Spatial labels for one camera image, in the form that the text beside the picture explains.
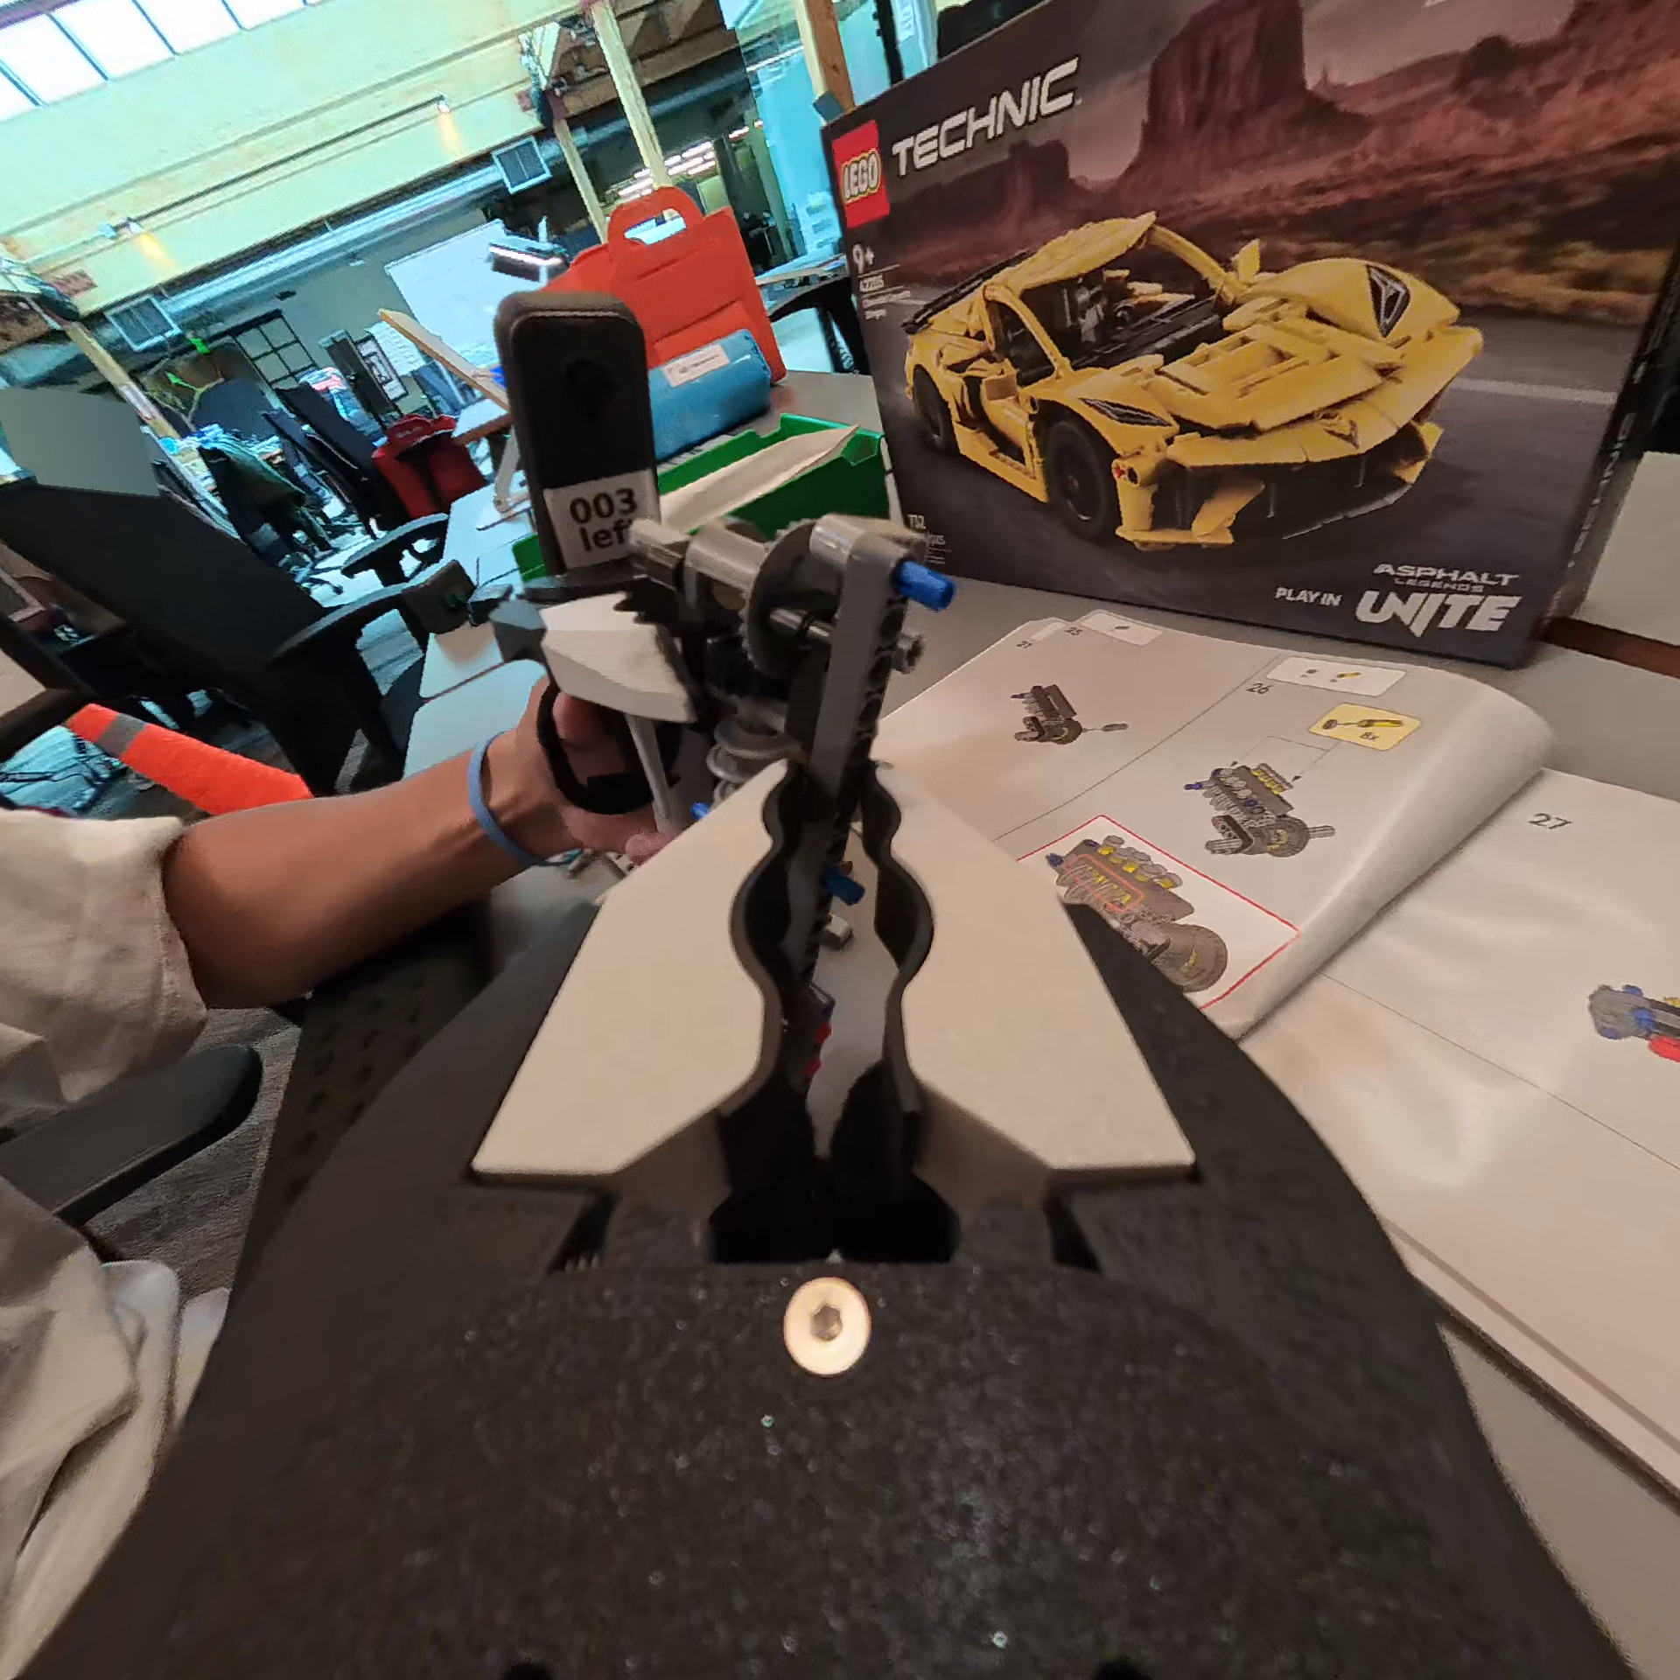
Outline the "person's left forearm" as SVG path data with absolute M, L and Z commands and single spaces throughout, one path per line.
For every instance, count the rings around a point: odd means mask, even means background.
M 508 880 L 469 801 L 469 761 L 190 825 L 160 868 L 200 997 L 290 1002 Z

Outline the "blue wristband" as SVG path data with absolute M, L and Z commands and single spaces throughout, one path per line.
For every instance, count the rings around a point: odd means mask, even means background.
M 524 847 L 493 816 L 487 781 L 492 743 L 493 738 L 485 738 L 478 742 L 467 756 L 467 807 L 473 816 L 475 828 L 518 868 L 545 868 L 550 859 Z

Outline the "toy car set box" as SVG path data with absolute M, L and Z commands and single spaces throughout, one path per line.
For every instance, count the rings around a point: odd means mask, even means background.
M 1038 3 L 828 123 L 964 579 L 1520 665 L 1675 373 L 1675 1 Z

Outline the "wooden stand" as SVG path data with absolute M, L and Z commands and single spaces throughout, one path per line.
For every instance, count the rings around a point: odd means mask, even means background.
M 496 411 L 496 419 L 490 429 L 503 434 L 503 449 L 497 458 L 496 477 L 492 482 L 492 506 L 496 508 L 497 518 L 509 518 L 521 502 L 513 494 L 518 441 L 512 440 L 512 406 L 503 383 L 499 383 L 490 369 L 469 361 L 444 339 L 434 335 L 429 328 L 421 325 L 401 310 L 381 307 L 379 320 L 490 402 Z

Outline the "black perforated pad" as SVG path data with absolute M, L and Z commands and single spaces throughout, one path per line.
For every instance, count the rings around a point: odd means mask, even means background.
M 311 1179 L 391 1085 L 396 1116 L 417 1124 L 417 1142 L 442 1142 L 450 1124 L 475 1124 L 475 1142 L 485 1135 L 596 913 L 594 901 L 572 904 L 492 974 L 490 911 L 453 909 L 314 989 L 243 1230 L 233 1298 L 253 1285 Z

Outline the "person's left hand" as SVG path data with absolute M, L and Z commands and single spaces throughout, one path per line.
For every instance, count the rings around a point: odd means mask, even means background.
M 485 756 L 485 797 L 501 831 L 524 851 L 544 859 L 567 850 L 622 853 L 642 863 L 673 838 L 657 828 L 651 806 L 632 812 L 594 812 L 572 801 L 550 765 L 544 731 L 577 784 L 629 770 L 619 712 L 572 697 L 537 682 L 518 717 Z

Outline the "building instruction booklet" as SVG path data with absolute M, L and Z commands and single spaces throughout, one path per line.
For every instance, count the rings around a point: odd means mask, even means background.
M 1036 620 L 880 756 L 1098 909 L 1440 1300 L 1675 1486 L 1675 803 L 1417 663 Z

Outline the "white paper sheet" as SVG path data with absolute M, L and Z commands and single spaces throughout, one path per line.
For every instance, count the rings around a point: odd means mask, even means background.
M 660 495 L 657 522 L 671 532 L 728 518 L 754 499 L 782 490 L 839 456 L 855 426 L 829 426 L 773 441 L 717 468 L 696 482 Z

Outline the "black office chair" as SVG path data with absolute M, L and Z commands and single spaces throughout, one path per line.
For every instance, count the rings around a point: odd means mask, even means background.
M 403 770 L 415 700 L 385 696 L 357 639 L 399 613 L 415 642 L 464 624 L 469 573 L 439 559 L 325 608 L 169 495 L 4 490 L 4 543 L 68 583 L 205 688 L 250 713 L 316 794 L 332 794 L 353 738 L 376 784 Z

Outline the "orange tote bag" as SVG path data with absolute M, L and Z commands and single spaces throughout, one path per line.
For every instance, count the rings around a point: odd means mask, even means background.
M 746 330 L 779 383 L 786 366 L 730 209 L 702 209 L 678 185 L 619 201 L 606 240 L 584 247 L 544 289 L 610 296 L 636 314 L 647 367 Z

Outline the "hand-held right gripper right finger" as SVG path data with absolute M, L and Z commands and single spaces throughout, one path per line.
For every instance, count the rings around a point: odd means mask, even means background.
M 1192 1149 L 1052 887 L 873 770 L 859 807 L 894 962 L 883 1070 L 924 1184 L 1184 1177 Z

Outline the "blue rolled bundle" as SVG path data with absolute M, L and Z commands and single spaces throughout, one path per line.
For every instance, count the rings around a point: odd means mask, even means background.
M 772 366 L 747 328 L 647 371 L 656 462 L 663 463 L 769 408 Z

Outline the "whiteboard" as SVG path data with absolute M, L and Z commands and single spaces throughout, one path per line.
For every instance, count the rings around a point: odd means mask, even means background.
M 497 367 L 493 318 L 516 289 L 544 277 L 550 249 L 513 235 L 499 221 L 475 223 L 384 266 L 406 301 L 406 314 L 483 369 Z

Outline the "brick-built car chassis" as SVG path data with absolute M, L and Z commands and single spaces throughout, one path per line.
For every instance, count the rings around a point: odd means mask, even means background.
M 639 518 L 626 609 L 657 627 L 711 740 L 720 803 L 764 786 L 767 858 L 744 887 L 744 950 L 772 985 L 769 1077 L 802 1085 L 822 1005 L 811 974 L 894 671 L 920 660 L 912 602 L 944 609 L 954 581 L 926 539 L 883 518 L 825 513 L 761 538 L 735 518 L 682 533 Z

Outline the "orange padded bar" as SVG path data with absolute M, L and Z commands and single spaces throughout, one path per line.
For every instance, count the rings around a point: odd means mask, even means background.
M 247 759 L 109 705 L 85 703 L 72 712 L 64 725 L 77 740 L 204 814 L 247 812 L 311 797 L 303 780 L 290 770 Z

